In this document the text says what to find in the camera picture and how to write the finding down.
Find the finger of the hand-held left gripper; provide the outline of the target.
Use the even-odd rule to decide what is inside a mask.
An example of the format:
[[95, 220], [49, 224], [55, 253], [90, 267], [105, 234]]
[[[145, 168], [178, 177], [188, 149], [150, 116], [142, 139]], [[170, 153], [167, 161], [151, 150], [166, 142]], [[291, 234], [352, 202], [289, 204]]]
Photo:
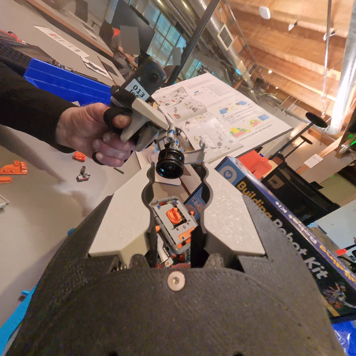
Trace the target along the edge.
[[122, 142], [133, 140], [134, 134], [144, 125], [154, 125], [164, 131], [169, 129], [169, 124], [162, 112], [154, 109], [148, 103], [133, 103], [131, 123], [123, 129], [120, 140]]
[[135, 151], [141, 152], [149, 147], [162, 129], [154, 125], [144, 125], [134, 134]]

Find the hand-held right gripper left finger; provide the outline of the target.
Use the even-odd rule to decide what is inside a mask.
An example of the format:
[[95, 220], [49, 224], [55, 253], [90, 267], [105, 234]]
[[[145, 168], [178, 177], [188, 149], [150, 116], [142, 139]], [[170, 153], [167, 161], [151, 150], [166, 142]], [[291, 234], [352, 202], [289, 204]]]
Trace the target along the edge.
[[153, 209], [154, 163], [147, 164], [112, 196], [93, 240], [91, 257], [131, 259], [156, 248]]

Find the blue plastic bin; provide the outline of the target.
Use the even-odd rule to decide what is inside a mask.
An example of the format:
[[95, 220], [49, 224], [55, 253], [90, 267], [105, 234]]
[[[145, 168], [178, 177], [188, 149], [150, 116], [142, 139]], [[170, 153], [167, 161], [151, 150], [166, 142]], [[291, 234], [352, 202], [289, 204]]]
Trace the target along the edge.
[[109, 86], [37, 59], [30, 61], [24, 78], [36, 87], [80, 106], [110, 104]]

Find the grey orange tracked toy robot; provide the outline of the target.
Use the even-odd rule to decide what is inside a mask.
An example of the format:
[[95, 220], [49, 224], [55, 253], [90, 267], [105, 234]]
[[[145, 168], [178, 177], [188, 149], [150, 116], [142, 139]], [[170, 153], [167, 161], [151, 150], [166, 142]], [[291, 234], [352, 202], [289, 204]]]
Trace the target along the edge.
[[190, 263], [191, 235], [198, 226], [194, 212], [178, 199], [168, 197], [150, 203], [157, 234], [157, 268]]

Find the red plastic bin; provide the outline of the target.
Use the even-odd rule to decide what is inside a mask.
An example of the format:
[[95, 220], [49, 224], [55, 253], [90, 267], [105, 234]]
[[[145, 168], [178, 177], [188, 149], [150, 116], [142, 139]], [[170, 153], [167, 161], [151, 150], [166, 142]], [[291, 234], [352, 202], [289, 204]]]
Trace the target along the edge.
[[268, 158], [260, 155], [256, 150], [238, 157], [238, 160], [259, 180], [276, 167], [274, 162], [269, 161]]

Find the black stand pole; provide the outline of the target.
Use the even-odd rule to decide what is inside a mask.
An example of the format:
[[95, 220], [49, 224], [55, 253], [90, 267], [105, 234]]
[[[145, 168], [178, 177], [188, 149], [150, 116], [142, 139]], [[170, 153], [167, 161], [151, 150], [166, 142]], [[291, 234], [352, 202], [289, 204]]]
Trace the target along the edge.
[[204, 31], [208, 21], [210, 20], [219, 2], [220, 2], [219, 0], [211, 0], [207, 5], [198, 25], [196, 26], [191, 38], [189, 39], [189, 42], [185, 47], [185, 50], [182, 53], [180, 65], [175, 66], [169, 79], [165, 83], [165, 87], [171, 86], [175, 83], [176, 79], [178, 78], [181, 70], [183, 69], [186, 61], [188, 60], [191, 52], [193, 51], [194, 46], [196, 45], [198, 39], [200, 38], [202, 32]]

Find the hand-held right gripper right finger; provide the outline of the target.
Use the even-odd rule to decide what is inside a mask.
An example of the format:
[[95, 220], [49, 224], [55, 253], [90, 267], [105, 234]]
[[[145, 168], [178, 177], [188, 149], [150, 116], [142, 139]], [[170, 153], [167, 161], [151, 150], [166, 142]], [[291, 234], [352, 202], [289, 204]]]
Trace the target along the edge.
[[236, 256], [263, 257], [265, 249], [243, 195], [209, 164], [203, 164], [203, 188], [209, 193], [201, 217], [203, 248], [224, 261]]

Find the person's left hand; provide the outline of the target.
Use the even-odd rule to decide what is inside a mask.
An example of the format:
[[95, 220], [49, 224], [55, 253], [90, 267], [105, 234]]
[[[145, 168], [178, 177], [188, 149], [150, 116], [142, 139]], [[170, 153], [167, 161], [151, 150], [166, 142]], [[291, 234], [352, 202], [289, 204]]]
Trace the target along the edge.
[[109, 109], [102, 103], [65, 110], [56, 127], [56, 142], [79, 151], [102, 165], [121, 167], [135, 151], [131, 140], [123, 142], [104, 122]]

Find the blue plastic separator tool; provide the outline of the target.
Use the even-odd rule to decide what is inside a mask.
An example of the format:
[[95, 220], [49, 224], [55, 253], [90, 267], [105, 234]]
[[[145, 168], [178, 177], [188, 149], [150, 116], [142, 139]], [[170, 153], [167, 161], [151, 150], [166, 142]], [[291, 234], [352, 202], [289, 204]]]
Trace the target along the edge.
[[32, 290], [27, 291], [23, 290], [21, 296], [24, 299], [20, 302], [19, 306], [16, 310], [11, 314], [11, 316], [7, 319], [7, 321], [3, 324], [0, 329], [0, 351], [1, 355], [6, 354], [6, 347], [9, 344], [11, 337], [16, 333], [19, 329], [20, 324], [22, 323], [27, 309], [29, 307], [31, 298], [37, 288], [38, 284], [36, 284]]

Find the orange flat panel piece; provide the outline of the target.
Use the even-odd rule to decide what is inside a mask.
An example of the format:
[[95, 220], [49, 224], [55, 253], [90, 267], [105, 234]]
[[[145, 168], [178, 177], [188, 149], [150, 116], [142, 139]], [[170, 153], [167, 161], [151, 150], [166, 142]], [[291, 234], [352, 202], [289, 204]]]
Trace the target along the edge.
[[27, 175], [28, 167], [24, 161], [14, 161], [12, 164], [7, 164], [1, 167], [1, 175]]

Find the open instruction booklet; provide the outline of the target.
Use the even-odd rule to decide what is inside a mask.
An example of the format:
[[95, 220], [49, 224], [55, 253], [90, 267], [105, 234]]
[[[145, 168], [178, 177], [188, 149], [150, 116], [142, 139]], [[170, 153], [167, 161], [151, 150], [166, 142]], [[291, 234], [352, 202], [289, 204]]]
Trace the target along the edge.
[[210, 73], [158, 89], [152, 98], [192, 147], [205, 142], [205, 162], [238, 157], [292, 127]]

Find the blue cardboard box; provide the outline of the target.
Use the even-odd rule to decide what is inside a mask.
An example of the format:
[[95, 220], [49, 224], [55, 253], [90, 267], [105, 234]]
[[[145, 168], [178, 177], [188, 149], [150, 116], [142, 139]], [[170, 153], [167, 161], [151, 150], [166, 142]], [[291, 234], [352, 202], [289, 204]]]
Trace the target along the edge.
[[[201, 163], [199, 178], [204, 177]], [[311, 229], [247, 173], [234, 158], [225, 158], [214, 168], [242, 195], [265, 249], [263, 257], [236, 256], [223, 267], [252, 274], [278, 293], [298, 312], [312, 313], [326, 308], [332, 323], [355, 320], [355, 274], [320, 242]], [[189, 198], [202, 202], [201, 217], [209, 199], [201, 183]], [[193, 233], [191, 264], [201, 268], [209, 254], [203, 248], [201, 226]]]

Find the printed paper sheet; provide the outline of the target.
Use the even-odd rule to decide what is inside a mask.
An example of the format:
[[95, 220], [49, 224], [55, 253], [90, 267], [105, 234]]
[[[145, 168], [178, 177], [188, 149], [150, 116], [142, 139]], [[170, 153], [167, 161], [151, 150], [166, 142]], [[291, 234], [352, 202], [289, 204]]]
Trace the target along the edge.
[[48, 29], [46, 27], [42, 26], [34, 26], [36, 29], [40, 30], [42, 33], [46, 34], [49, 36], [51, 39], [55, 40], [57, 43], [60, 45], [64, 46], [65, 48], [69, 49], [73, 53], [77, 54], [80, 58], [87, 58], [89, 57], [89, 54], [84, 52], [82, 49], [76, 47], [72, 43], [68, 42], [65, 40], [63, 37], [52, 31], [51, 29]]

